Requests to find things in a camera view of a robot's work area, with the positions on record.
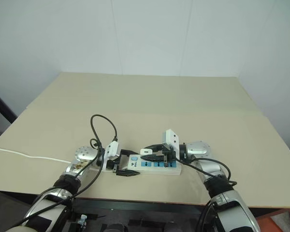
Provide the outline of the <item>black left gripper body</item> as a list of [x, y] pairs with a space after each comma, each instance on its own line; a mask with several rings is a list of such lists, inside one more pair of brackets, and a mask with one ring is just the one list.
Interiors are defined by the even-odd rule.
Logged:
[[112, 173], [116, 173], [118, 170], [120, 170], [120, 161], [121, 156], [114, 160], [109, 159], [106, 163], [106, 169], [111, 171]]

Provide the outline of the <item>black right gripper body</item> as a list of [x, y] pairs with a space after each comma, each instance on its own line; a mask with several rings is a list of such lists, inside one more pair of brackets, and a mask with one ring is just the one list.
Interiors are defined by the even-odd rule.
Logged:
[[163, 164], [164, 167], [169, 167], [169, 163], [176, 160], [176, 151], [175, 149], [166, 143], [162, 144], [162, 154], [163, 154]]

